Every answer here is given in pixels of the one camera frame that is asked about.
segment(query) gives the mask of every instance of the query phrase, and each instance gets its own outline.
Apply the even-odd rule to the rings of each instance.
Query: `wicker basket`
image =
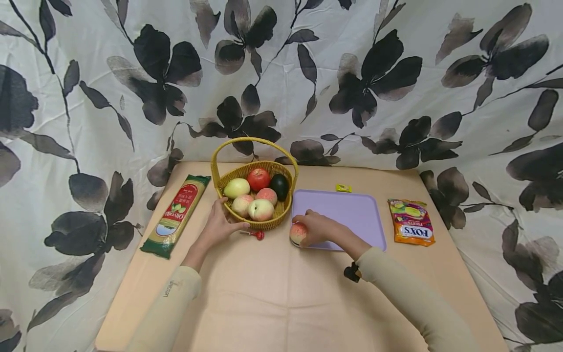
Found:
[[[219,170],[217,168],[217,154],[225,146],[232,144],[232,143],[243,142],[243,141],[260,142],[260,143],[263,143],[263,144],[267,144],[267,145],[273,146],[274,148],[278,149],[280,152],[284,153],[285,156],[287,156],[293,164],[293,168],[295,169],[295,176],[292,176],[289,169],[287,169],[285,166],[283,166],[280,163],[273,162],[273,161],[253,162],[253,163],[250,163],[250,164],[246,164],[245,166],[241,166],[239,168],[236,168],[236,169],[224,174],[223,176],[220,176]],[[217,194],[219,195],[219,197],[223,197],[223,189],[229,183],[230,180],[236,179],[238,177],[240,177],[241,179],[246,179],[248,174],[252,170],[254,170],[255,168],[258,168],[258,167],[261,167],[261,168],[267,170],[270,173],[270,176],[272,176],[272,177],[274,175],[281,173],[283,176],[285,176],[285,178],[289,182],[289,192],[287,194],[287,197],[286,197],[284,202],[278,202],[276,204],[275,210],[274,210],[274,217],[271,220],[261,221],[261,222],[252,221],[252,220],[240,217],[239,215],[237,215],[231,209],[231,204],[233,203],[232,199],[229,199],[229,201],[227,201],[225,203],[225,208],[227,208],[227,210],[231,213],[231,215],[233,216],[234,219],[237,219],[238,221],[245,221],[245,222],[249,223],[251,225],[251,228],[253,228],[253,229],[256,229],[256,230],[271,230],[271,229],[275,228],[276,226],[278,226],[279,224],[282,223],[284,216],[287,214],[289,209],[291,209],[293,191],[295,189],[295,183],[297,182],[297,176],[299,175],[299,168],[297,167],[297,162],[295,161],[295,159],[293,159],[291,154],[289,154],[282,147],[275,145],[274,143],[272,143],[268,140],[261,139],[261,138],[254,138],[254,137],[240,137],[240,138],[234,138],[234,139],[228,140],[227,142],[221,144],[217,148],[217,150],[215,150],[215,153],[213,153],[213,157],[211,158],[211,175],[213,176],[213,184],[215,185],[215,189],[217,190]],[[253,197],[256,196],[256,192],[251,191],[251,195]]]

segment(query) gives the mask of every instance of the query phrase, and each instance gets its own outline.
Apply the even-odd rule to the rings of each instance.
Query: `dark green avocado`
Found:
[[[270,188],[278,195],[278,200],[284,202],[289,192],[289,182],[282,174],[277,174],[270,180]]]

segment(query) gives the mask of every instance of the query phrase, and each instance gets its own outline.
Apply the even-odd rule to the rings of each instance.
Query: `spaghetti package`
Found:
[[[431,246],[434,233],[426,203],[406,199],[389,199],[389,209],[395,228],[395,242]]]
[[[141,250],[170,259],[191,213],[194,212],[211,176],[188,175]]]

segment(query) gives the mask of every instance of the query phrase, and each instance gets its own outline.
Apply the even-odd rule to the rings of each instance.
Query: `white fabric backdrop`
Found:
[[[421,171],[509,347],[563,350],[562,3],[0,6],[0,352],[91,350],[173,166],[243,135]]]

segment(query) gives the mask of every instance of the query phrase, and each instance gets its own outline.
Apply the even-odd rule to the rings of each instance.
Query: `beige sleeve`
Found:
[[[174,271],[135,331],[127,352],[172,351],[187,305],[197,297],[202,279],[188,266]]]
[[[364,280],[373,283],[420,331],[430,352],[479,351],[467,324],[424,282],[373,247],[356,262]]]

